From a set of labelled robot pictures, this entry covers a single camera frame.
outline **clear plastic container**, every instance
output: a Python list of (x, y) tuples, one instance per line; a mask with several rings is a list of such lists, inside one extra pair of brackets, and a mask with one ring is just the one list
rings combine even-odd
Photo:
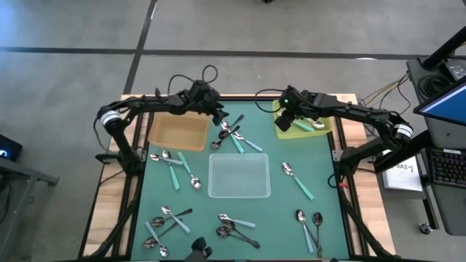
[(224, 199), (270, 196), (267, 154), (211, 154), (209, 197)]
[(204, 150), (210, 117), (204, 114), (186, 112), (181, 116), (157, 113), (148, 140), (163, 148)]
[[(272, 110), (275, 111), (280, 107), (280, 104), (278, 103), (278, 100), (274, 100), (272, 102)], [(277, 119), (278, 114), (281, 113), (282, 110), (273, 113), (274, 121)], [(295, 120), (295, 122), (300, 122), (301, 124), (304, 124), (306, 126), (314, 128), (314, 131), (306, 131), (303, 130), (300, 127), (297, 127), (296, 125), (292, 124), (290, 129), (288, 129), (286, 132), (283, 132), (280, 128), (278, 128), (275, 125), (275, 131), (277, 132), (277, 137), (279, 139), (291, 139), (291, 138), (310, 138), (310, 137), (316, 137), (316, 136), (321, 136), (321, 135), (327, 135), (328, 132), (332, 130), (332, 121), (330, 118), (319, 118), (319, 122), (324, 124), (324, 128), (314, 128), (311, 123), (307, 120)]]

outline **concrete floor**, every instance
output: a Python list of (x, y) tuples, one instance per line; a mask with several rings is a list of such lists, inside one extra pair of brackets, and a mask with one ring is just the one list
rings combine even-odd
[[(0, 47), (135, 49), (149, 2), (0, 0)], [(159, 0), (145, 48), (418, 55), (464, 25), (461, 0)], [(101, 170), (91, 124), (101, 105), (119, 99), (132, 61), (132, 55), (0, 53), (0, 133), (24, 145), (23, 164), (61, 177), (57, 188), (38, 185), (12, 260), (77, 256)], [(406, 71), (402, 60), (144, 55), (131, 93), (165, 90), (173, 74), (198, 78), (207, 64), (218, 67), (213, 86), (222, 93), (292, 84), (363, 97)], [(172, 91), (186, 87), (177, 79)], [(402, 91), (415, 106), (411, 85)], [(394, 92), (384, 107), (401, 111), (405, 103)], [(403, 116), (416, 133), (425, 129), (422, 117)], [(426, 221), (420, 200), (385, 190), (382, 196), (398, 255), (466, 257), (466, 238), (418, 232), (418, 222)]]

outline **computer monitor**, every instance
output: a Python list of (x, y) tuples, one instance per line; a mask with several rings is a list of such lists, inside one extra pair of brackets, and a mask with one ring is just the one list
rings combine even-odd
[(414, 113), (466, 126), (466, 76), (446, 91), (421, 103)]

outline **keyboard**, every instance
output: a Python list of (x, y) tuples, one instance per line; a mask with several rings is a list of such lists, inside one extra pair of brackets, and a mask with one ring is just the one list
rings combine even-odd
[(466, 152), (430, 149), (433, 183), (466, 188)]

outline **green tabletop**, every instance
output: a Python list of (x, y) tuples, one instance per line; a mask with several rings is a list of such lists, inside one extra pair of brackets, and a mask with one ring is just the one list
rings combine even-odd
[[(209, 148), (210, 142), (217, 140), (220, 127), (210, 126), (205, 150), (182, 151), (191, 171), (202, 181), (202, 189), (194, 190), (190, 177), (182, 166), (174, 166), (180, 189), (175, 191), (167, 163), (146, 163), (143, 180), (141, 203), (131, 254), (132, 261), (141, 260), (183, 260), (191, 252), (191, 244), (198, 237), (204, 237), (212, 247), (212, 260), (265, 260), (265, 259), (311, 259), (317, 257), (317, 251), (309, 253), (301, 224), (295, 219), (295, 211), (301, 209), (307, 216), (308, 226), (316, 233), (312, 223), (312, 214), (319, 211), (323, 215), (320, 227), (320, 243), (324, 258), (348, 259), (347, 242), (341, 219), (341, 210), (336, 189), (327, 185), (328, 177), (333, 173), (331, 149), (327, 136), (279, 140), (271, 114), (257, 109), (253, 101), (222, 102), (225, 111), (230, 113), (228, 120), (233, 122), (240, 114), (245, 118), (240, 122), (243, 136), (262, 147), (269, 156), (271, 194), (263, 199), (213, 199), (208, 196), (208, 167), (211, 154), (237, 153), (231, 139), (223, 142), (217, 151)], [(265, 109), (271, 110), (271, 102), (259, 102)], [(241, 142), (246, 153), (256, 153), (248, 144)], [(149, 146), (149, 154), (161, 154), (163, 148)], [(170, 150), (177, 159), (179, 150)], [(282, 163), (288, 162), (306, 187), (314, 195), (309, 200), (298, 187), (294, 179), (285, 175)], [(163, 258), (159, 246), (150, 250), (143, 248), (143, 242), (150, 237), (144, 226), (157, 216), (166, 217), (161, 206), (168, 205), (174, 213), (189, 208), (193, 213), (185, 215), (183, 221), (191, 229), (187, 234), (179, 226), (161, 238), (170, 250), (170, 256)], [(216, 235), (221, 226), (217, 219), (219, 213), (226, 213), (230, 218), (253, 222), (257, 225), (250, 229), (237, 224), (244, 235), (258, 241), (260, 249), (235, 238), (222, 239)], [(162, 228), (154, 230), (160, 234), (173, 220)]]

